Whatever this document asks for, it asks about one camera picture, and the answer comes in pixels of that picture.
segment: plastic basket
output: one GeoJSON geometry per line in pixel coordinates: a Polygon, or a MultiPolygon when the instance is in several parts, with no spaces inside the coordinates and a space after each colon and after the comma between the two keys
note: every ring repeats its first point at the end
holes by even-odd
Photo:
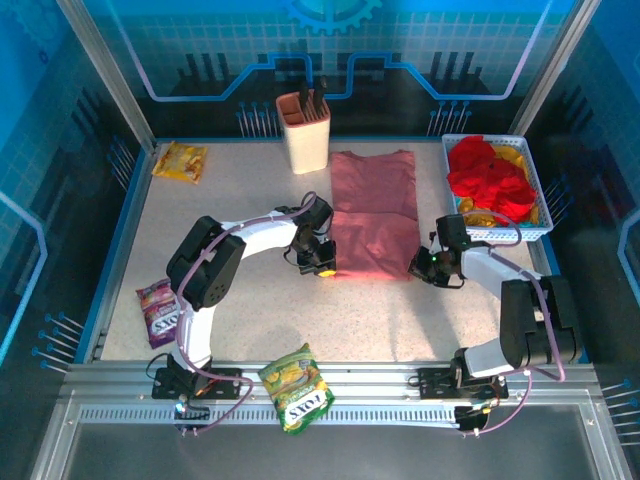
{"type": "MultiPolygon", "coordinates": [[[[444,147],[444,167],[447,174],[449,174],[449,152],[455,145],[460,143],[463,138],[470,136],[473,135],[442,136],[442,145],[444,147]]],[[[538,173],[536,172],[536,168],[533,163],[533,157],[531,156],[531,152],[529,151],[529,145],[527,145],[527,140],[524,137],[519,137],[516,135],[483,135],[483,138],[491,145],[508,145],[510,147],[513,147],[524,156],[526,168],[529,171],[529,181],[531,183],[531,186],[537,193],[536,205],[539,209],[540,225],[537,227],[521,227],[520,231],[522,232],[523,241],[535,242],[542,235],[545,235],[553,230],[553,220],[551,219],[549,209],[547,208],[547,202],[544,198],[542,187],[540,186],[540,179],[538,178],[538,173]]],[[[449,188],[449,182],[446,182],[446,185],[446,190],[449,197],[447,199],[447,210],[449,211],[449,213],[458,213],[455,195],[449,188]]],[[[513,227],[467,226],[467,233],[473,240],[485,240],[489,243],[515,242],[518,239],[518,234],[513,227]]]]}

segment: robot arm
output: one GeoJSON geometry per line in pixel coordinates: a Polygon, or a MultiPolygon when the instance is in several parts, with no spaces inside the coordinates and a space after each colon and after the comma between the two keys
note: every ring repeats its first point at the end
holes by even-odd
{"type": "MultiPolygon", "coordinates": [[[[264,215],[273,221],[250,225],[225,237],[214,251],[211,261],[203,262],[187,284],[184,298],[193,307],[194,314],[185,322],[182,337],[187,357],[198,368],[204,367],[211,359],[213,314],[216,305],[229,292],[243,258],[271,248],[291,247],[297,253],[301,274],[328,276],[335,272],[335,244],[325,234],[318,233],[321,229],[326,230],[324,227],[330,221],[333,210],[327,202],[316,197],[314,205],[306,213],[293,219],[278,219],[295,210],[289,207],[276,208],[264,215]]],[[[217,222],[211,217],[200,218],[167,265],[173,291],[178,290],[201,251],[216,236],[247,222],[217,222]]],[[[173,358],[182,368],[190,370],[177,350],[173,358]]]]}
{"type": "Polygon", "coordinates": [[[452,368],[456,370],[458,387],[473,383],[474,379],[553,362],[531,277],[539,281],[545,294],[562,360],[570,362],[578,357],[578,322],[565,279],[514,268],[511,262],[491,252],[489,244],[471,240],[462,215],[439,218],[436,224],[431,247],[419,249],[409,272],[441,288],[460,288],[466,279],[473,280],[501,300],[499,337],[455,354],[452,368]],[[450,285],[453,275],[461,283],[450,285]]]}

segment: gear logo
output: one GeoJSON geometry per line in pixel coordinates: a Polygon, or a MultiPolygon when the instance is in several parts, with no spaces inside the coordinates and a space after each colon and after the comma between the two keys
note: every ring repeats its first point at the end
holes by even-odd
{"type": "Polygon", "coordinates": [[[348,27],[360,28],[362,19],[371,19],[372,10],[381,7],[381,0],[284,0],[289,17],[310,27],[313,33],[324,31],[347,33],[348,27]]]}

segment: chip bag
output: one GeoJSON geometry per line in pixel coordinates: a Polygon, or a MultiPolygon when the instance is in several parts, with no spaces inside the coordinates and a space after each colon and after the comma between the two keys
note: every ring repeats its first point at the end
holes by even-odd
{"type": "Polygon", "coordinates": [[[276,407],[280,425],[292,435],[324,415],[335,400],[320,375],[308,343],[271,362],[258,375],[276,407]]]}
{"type": "MultiPolygon", "coordinates": [[[[168,278],[160,280],[147,288],[136,290],[140,299],[140,308],[149,334],[149,344],[155,349],[175,340],[176,325],[180,314],[180,304],[171,290],[168,278]]],[[[187,305],[185,315],[193,315],[187,305]]]]}
{"type": "Polygon", "coordinates": [[[207,147],[191,147],[171,142],[167,153],[158,159],[152,173],[158,177],[176,178],[198,184],[206,154],[207,147]]]}

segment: yellow cloth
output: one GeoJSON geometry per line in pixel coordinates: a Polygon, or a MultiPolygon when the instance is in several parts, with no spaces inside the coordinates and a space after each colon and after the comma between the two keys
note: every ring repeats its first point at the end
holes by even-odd
{"type": "MultiPolygon", "coordinates": [[[[492,145],[493,151],[496,152],[496,158],[502,158],[507,160],[508,162],[513,163],[516,167],[521,168],[524,171],[525,178],[527,182],[531,184],[531,180],[529,179],[529,170],[526,168],[526,163],[524,161],[524,157],[522,154],[517,151],[515,148],[510,147],[508,145],[492,145]]],[[[460,204],[458,205],[458,212],[465,213],[471,210],[483,210],[482,208],[475,208],[473,204],[473,200],[470,197],[462,198],[460,204]]],[[[529,222],[534,225],[538,225],[540,212],[538,210],[538,206],[534,204],[533,208],[531,208],[531,215],[529,216],[529,222]]],[[[474,214],[468,215],[464,218],[465,224],[470,227],[496,227],[498,226],[498,222],[496,222],[493,215],[487,214],[474,214]]]]}

